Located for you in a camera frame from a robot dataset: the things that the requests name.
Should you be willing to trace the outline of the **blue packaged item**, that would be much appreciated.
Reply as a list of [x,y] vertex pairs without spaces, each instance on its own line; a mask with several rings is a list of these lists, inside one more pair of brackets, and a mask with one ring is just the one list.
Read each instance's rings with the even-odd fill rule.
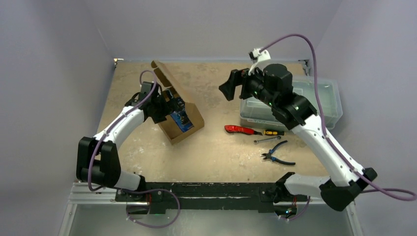
[[193,123],[191,122],[191,120],[189,119],[185,109],[177,112],[177,111],[173,111],[170,114],[171,118],[174,120],[174,122],[176,123],[176,125],[179,127],[180,131],[185,133],[188,130],[190,130],[191,128],[194,127]]

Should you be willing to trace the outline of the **brown cardboard express box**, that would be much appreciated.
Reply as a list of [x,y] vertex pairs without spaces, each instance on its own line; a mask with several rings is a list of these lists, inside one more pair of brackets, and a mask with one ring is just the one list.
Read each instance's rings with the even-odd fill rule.
[[165,88],[163,97],[172,111],[166,120],[159,123],[160,128],[171,144],[177,144],[205,126],[205,121],[192,97],[173,76],[166,65],[160,61],[151,62],[154,73]]

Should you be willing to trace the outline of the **red black utility knife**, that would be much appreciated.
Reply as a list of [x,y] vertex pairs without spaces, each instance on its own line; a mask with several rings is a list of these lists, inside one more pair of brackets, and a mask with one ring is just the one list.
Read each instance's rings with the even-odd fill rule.
[[259,131],[256,131],[248,127],[238,126],[238,125],[225,125],[224,128],[227,133],[241,133],[245,135],[260,135],[260,136],[263,135]]

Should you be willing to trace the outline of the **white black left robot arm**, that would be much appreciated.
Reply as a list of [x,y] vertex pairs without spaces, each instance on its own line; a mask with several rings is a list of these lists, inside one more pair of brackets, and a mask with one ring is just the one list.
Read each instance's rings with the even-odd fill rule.
[[98,187],[127,190],[134,201],[145,198],[147,191],[142,175],[122,170],[118,148],[146,119],[155,124],[167,117],[185,114],[185,102],[170,88],[144,82],[124,105],[121,113],[101,132],[83,137],[78,143],[76,178]]

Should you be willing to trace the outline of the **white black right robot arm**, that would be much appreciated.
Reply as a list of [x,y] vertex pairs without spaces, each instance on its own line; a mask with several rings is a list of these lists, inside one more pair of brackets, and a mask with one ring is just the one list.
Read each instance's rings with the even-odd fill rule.
[[293,91],[293,75],[286,66],[274,63],[254,72],[234,69],[219,90],[231,101],[237,86],[241,86],[240,99],[254,97],[266,104],[276,120],[308,145],[329,174],[286,173],[276,183],[275,202],[305,195],[320,197],[331,209],[343,211],[377,177],[373,168],[364,168],[340,147],[311,102]]

